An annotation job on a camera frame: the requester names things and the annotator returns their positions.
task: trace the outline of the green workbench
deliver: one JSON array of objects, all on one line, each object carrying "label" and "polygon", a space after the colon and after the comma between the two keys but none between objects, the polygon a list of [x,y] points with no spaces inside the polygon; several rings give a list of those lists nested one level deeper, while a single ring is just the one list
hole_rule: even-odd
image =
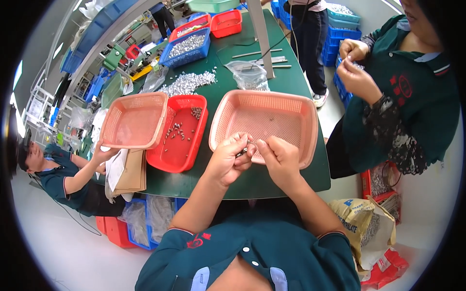
[{"label": "green workbench", "polygon": [[[270,11],[265,9],[263,12],[269,44],[272,46],[280,41],[284,34]],[[201,74],[205,71],[211,72],[214,67],[217,67],[217,82],[196,90],[199,95],[207,99],[209,115],[193,168],[180,174],[172,174],[147,165],[147,190],[144,191],[144,193],[187,198],[194,189],[194,186],[196,186],[200,176],[204,173],[212,156],[208,139],[213,115],[223,96],[228,91],[237,89],[236,81],[233,79],[232,73],[223,67],[222,64],[230,62],[232,60],[231,57],[234,55],[260,51],[259,43],[254,43],[254,28],[249,13],[243,13],[242,16],[243,23],[241,33],[220,39],[211,36],[211,44],[207,58],[176,69],[170,69],[165,81],[167,85],[175,81],[175,75],[179,75],[183,71],[186,73]],[[274,69],[275,78],[268,80],[270,90],[311,98],[311,93],[304,79],[304,75],[287,40],[284,39],[280,44],[274,47],[274,49],[276,48],[282,48],[283,50],[272,52],[272,57],[284,55],[288,62],[280,64],[292,65],[292,67]],[[250,61],[259,57],[260,54],[256,54],[235,58],[234,60]],[[316,192],[330,189],[329,164],[320,124],[314,158],[307,168],[301,170],[301,175]],[[244,172],[237,181],[230,185],[225,199],[256,199],[281,196],[285,196],[285,194],[274,184],[268,174],[266,166],[252,164],[249,170]]]}]

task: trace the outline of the pink plastic basket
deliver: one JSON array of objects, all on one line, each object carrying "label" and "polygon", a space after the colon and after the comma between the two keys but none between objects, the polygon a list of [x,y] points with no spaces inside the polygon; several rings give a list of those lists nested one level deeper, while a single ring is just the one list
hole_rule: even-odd
[{"label": "pink plastic basket", "polygon": [[116,149],[153,149],[162,138],[168,95],[135,94],[113,101],[100,131],[103,146]]},{"label": "pink plastic basket", "polygon": [[[220,101],[209,136],[217,145],[235,132],[247,132],[255,140],[274,135],[299,148],[299,167],[311,164],[317,144],[317,109],[311,99],[278,92],[232,90]],[[252,162],[265,164],[258,151]]]}]

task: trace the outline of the red plastic bag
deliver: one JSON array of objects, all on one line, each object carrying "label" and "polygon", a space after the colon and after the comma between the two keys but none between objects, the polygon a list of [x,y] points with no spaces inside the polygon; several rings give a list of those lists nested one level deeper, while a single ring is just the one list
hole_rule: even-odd
[{"label": "red plastic bag", "polygon": [[372,271],[362,279],[361,286],[365,290],[369,287],[378,290],[401,277],[408,267],[408,262],[396,250],[389,248],[373,266]]}]

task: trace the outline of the person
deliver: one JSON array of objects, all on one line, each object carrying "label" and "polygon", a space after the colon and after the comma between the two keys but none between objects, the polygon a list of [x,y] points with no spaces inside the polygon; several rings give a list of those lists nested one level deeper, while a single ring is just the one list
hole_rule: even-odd
[{"label": "person", "polygon": [[[262,5],[270,1],[260,0]],[[302,71],[306,72],[314,92],[314,104],[320,108],[329,95],[320,57],[329,25],[327,3],[324,0],[289,0],[283,8],[293,16],[291,48],[298,57]]]},{"label": "person", "polygon": [[149,12],[152,14],[155,22],[157,22],[158,30],[160,31],[160,34],[164,40],[167,39],[167,29],[165,28],[165,23],[168,25],[168,28],[171,32],[175,30],[173,16],[165,7],[165,4],[167,3],[168,1],[162,1],[149,8]]},{"label": "person", "polygon": [[94,172],[105,175],[105,164],[102,163],[116,155],[119,149],[103,152],[100,149],[102,141],[99,141],[91,160],[87,161],[51,143],[42,151],[30,138],[31,131],[28,130],[20,140],[18,165],[28,174],[36,175],[52,199],[88,217],[121,215],[124,199],[117,196],[115,203],[111,204],[105,197],[104,186],[91,180]]},{"label": "person", "polygon": [[361,289],[343,225],[301,176],[297,147],[274,136],[256,142],[286,198],[258,199],[253,208],[222,201],[251,166],[256,148],[248,139],[236,133],[216,148],[142,267],[136,291]]},{"label": "person", "polygon": [[450,61],[416,0],[401,4],[405,14],[340,47],[336,72],[354,97],[326,144],[333,179],[387,160],[404,175],[422,174],[443,160],[455,135],[459,95]]}]

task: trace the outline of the sneaker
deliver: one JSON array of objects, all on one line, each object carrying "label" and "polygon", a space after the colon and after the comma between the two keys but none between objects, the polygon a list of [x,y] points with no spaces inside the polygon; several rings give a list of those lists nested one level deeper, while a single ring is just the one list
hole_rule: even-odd
[{"label": "sneaker", "polygon": [[312,98],[314,99],[315,106],[317,108],[322,107],[322,105],[325,103],[325,100],[327,99],[328,96],[329,96],[329,90],[328,89],[325,92],[325,95],[314,94],[314,96]]}]

